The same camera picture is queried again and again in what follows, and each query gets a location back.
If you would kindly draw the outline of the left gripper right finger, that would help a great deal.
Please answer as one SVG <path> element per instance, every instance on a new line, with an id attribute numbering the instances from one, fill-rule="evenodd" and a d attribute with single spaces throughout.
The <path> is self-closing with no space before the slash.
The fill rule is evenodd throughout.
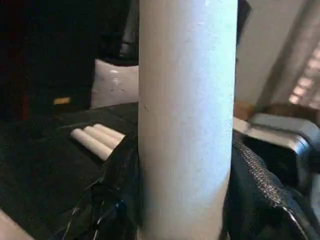
<path id="1" fill-rule="evenodd" d="M 232 240 L 318 240 L 311 205 L 270 172 L 261 157 L 233 141 L 225 225 Z"/>

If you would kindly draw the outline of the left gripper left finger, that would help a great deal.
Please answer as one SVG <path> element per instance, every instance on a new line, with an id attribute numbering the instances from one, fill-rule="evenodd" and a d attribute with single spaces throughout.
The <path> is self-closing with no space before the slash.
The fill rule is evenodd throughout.
<path id="1" fill-rule="evenodd" d="M 135 240 L 139 225 L 138 135 L 126 135 L 75 205 L 63 240 Z"/>

